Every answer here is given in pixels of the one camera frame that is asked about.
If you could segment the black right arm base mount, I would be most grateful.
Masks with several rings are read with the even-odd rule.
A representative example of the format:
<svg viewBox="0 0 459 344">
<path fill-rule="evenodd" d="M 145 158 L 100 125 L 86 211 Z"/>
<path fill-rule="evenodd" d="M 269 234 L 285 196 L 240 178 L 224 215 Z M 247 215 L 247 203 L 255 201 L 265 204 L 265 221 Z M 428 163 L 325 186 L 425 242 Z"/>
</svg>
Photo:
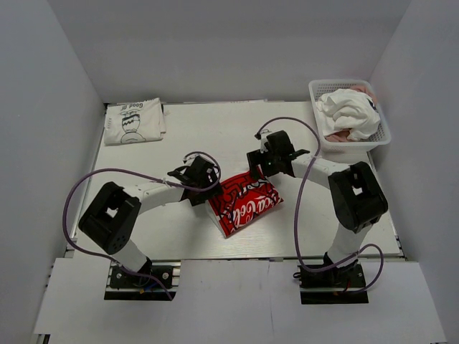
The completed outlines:
<svg viewBox="0 0 459 344">
<path fill-rule="evenodd" d="M 368 304 L 364 271 L 355 259 L 345 267 L 334 267 L 324 272 L 307 272 L 298 265 L 293 279 L 299 282 L 302 305 L 357 305 Z"/>
</svg>

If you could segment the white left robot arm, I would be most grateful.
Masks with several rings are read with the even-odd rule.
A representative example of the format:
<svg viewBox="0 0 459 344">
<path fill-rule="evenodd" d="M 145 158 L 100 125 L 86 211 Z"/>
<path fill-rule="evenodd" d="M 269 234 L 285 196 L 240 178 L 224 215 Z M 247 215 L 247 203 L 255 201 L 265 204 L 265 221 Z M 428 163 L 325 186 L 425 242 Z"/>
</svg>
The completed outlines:
<svg viewBox="0 0 459 344">
<path fill-rule="evenodd" d="M 127 269 L 127 278 L 137 286 L 151 279 L 151 260 L 133 242 L 131 234 L 139 215 L 167 204 L 188 200 L 200 205 L 222 194 L 219 183 L 203 192 L 185 185 L 148 182 L 122 187 L 107 182 L 96 194 L 78 222 L 78 229 L 106 255 Z"/>
</svg>

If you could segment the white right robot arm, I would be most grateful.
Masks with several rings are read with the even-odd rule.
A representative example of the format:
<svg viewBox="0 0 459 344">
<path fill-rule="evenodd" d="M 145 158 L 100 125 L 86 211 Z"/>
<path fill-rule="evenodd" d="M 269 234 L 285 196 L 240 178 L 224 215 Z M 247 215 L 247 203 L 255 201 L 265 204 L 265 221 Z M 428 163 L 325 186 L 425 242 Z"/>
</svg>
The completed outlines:
<svg viewBox="0 0 459 344">
<path fill-rule="evenodd" d="M 274 153 L 259 149 L 249 152 L 247 160 L 250 174 L 255 178 L 284 173 L 301 180 L 293 220 L 298 261 L 305 271 L 323 272 L 329 284 L 342 285 L 350 276 L 349 266 L 365 250 L 362 243 L 369 230 L 388 211 L 387 200 L 369 164 L 362 161 L 352 165 L 336 163 L 307 150 Z M 333 243 L 325 253 L 320 268 L 305 265 L 300 252 L 298 217 L 306 181 L 312 181 L 330 191 L 334 213 L 339 222 Z"/>
</svg>

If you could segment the white t-shirt with red-black print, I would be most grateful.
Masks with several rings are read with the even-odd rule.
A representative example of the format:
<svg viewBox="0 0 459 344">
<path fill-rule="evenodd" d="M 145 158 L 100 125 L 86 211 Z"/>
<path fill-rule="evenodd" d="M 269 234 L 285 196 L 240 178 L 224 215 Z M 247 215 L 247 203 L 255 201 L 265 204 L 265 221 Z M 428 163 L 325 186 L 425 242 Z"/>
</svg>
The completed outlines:
<svg viewBox="0 0 459 344">
<path fill-rule="evenodd" d="M 225 239 L 283 202 L 266 177 L 244 172 L 221 183 L 223 193 L 206 201 L 207 213 Z"/>
</svg>

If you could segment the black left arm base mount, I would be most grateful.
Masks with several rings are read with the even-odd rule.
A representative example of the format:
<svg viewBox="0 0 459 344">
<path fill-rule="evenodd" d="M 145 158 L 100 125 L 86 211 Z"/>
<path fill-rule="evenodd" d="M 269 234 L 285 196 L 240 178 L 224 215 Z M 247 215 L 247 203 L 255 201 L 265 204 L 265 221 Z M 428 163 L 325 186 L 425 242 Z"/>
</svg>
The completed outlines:
<svg viewBox="0 0 459 344">
<path fill-rule="evenodd" d="M 110 264 L 105 287 L 104 300 L 117 301 L 172 301 L 179 286 L 181 262 L 155 261 L 142 274 L 150 277 L 133 276 L 114 263 Z"/>
</svg>

